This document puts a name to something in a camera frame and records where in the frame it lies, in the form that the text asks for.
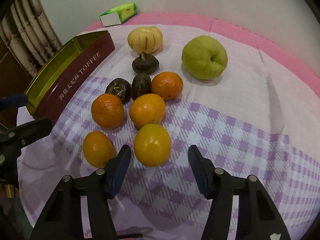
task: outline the pink tablecloth border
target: pink tablecloth border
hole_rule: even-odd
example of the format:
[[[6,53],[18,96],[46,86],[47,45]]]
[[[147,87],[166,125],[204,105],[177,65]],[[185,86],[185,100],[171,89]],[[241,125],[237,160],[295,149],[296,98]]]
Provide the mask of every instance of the pink tablecloth border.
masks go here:
[[[301,60],[292,56],[279,45],[265,37],[228,22],[190,14],[141,13],[124,23],[124,25],[156,24],[195,27],[207,32],[220,34],[256,49],[259,48],[305,82],[320,98],[320,78],[318,78]],[[86,31],[92,31],[99,28],[102,28],[102,24],[101,22],[96,22],[88,27]]]

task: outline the green and white package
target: green and white package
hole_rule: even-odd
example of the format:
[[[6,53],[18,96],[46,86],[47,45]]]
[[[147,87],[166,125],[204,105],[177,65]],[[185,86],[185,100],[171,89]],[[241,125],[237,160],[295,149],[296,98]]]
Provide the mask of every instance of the green and white package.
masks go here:
[[[135,3],[125,3],[112,8],[100,15],[100,20],[104,27],[118,25],[126,22],[137,14]]]

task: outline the dark green fruit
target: dark green fruit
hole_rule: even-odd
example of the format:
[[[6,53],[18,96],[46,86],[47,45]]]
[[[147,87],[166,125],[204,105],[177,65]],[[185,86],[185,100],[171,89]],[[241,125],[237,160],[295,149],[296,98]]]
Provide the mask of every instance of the dark green fruit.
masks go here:
[[[136,100],[139,96],[151,93],[151,78],[146,73],[136,75],[132,81],[131,97]]]
[[[105,93],[118,96],[122,104],[125,104],[128,103],[131,98],[131,85],[123,78],[116,78],[107,86]]]
[[[142,52],[139,57],[132,62],[133,71],[137,74],[152,74],[159,67],[159,61],[152,54]]]

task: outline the purple checkered cloth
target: purple checkered cloth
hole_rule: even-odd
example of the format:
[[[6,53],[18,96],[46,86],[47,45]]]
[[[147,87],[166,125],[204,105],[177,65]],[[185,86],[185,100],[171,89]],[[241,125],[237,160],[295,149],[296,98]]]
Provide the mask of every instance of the purple checkered cloth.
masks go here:
[[[90,131],[101,130],[92,120],[90,107],[110,81],[89,77],[52,131],[88,174],[95,169],[84,159],[81,145]],[[105,131],[117,151],[123,144],[133,149],[137,130],[129,118],[131,102],[125,105],[123,123]],[[204,157],[231,175],[256,175],[275,202],[291,236],[294,235],[292,239],[300,239],[320,210],[320,164],[291,146],[288,135],[269,134],[214,109],[180,99],[166,105],[161,124],[172,140],[169,161],[161,167],[146,168],[134,158],[120,195],[161,217],[203,228],[211,201],[199,193],[188,164],[188,147],[196,144]],[[234,201],[231,235],[236,232],[237,212]]]

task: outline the beige curtain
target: beige curtain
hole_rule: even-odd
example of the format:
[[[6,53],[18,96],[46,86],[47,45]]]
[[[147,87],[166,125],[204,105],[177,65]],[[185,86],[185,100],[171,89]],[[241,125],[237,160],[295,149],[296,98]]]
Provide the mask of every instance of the beige curtain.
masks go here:
[[[16,0],[0,24],[0,36],[32,78],[61,48],[39,0]]]

